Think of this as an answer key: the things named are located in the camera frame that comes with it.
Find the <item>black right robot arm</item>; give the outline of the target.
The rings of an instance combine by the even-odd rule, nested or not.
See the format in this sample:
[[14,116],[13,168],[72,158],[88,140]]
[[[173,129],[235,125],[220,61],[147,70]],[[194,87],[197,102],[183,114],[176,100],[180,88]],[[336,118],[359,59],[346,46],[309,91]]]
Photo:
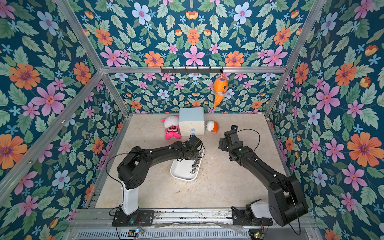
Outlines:
[[225,132],[220,138],[219,149],[228,152],[230,161],[238,163],[263,183],[268,190],[268,210],[278,225],[283,227],[308,213],[309,207],[299,180],[267,165],[254,150],[243,145],[237,131]]

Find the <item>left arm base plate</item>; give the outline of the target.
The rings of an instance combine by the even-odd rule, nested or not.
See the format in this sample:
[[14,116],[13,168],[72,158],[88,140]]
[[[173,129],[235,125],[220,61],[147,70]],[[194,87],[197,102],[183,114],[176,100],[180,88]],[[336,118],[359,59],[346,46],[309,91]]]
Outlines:
[[114,213],[112,222],[113,227],[148,227],[154,220],[153,210],[137,210],[130,215],[126,215],[123,210],[118,209]]

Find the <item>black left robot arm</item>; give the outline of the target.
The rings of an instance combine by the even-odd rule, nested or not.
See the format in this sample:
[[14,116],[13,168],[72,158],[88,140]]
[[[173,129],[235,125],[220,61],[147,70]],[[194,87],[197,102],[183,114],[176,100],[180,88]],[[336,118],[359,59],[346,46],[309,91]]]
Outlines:
[[146,179],[152,166],[166,161],[197,161],[203,154],[203,142],[196,136],[191,136],[185,142],[176,141],[168,146],[155,149],[134,147],[118,165],[118,177],[124,190],[138,188]]

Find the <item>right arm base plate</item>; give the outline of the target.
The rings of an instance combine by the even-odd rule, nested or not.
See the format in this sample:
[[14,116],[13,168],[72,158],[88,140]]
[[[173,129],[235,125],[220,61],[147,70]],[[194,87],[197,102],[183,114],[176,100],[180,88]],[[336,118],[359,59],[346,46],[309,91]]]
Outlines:
[[231,207],[233,225],[238,226],[272,226],[273,219],[258,218],[250,209],[238,209]]

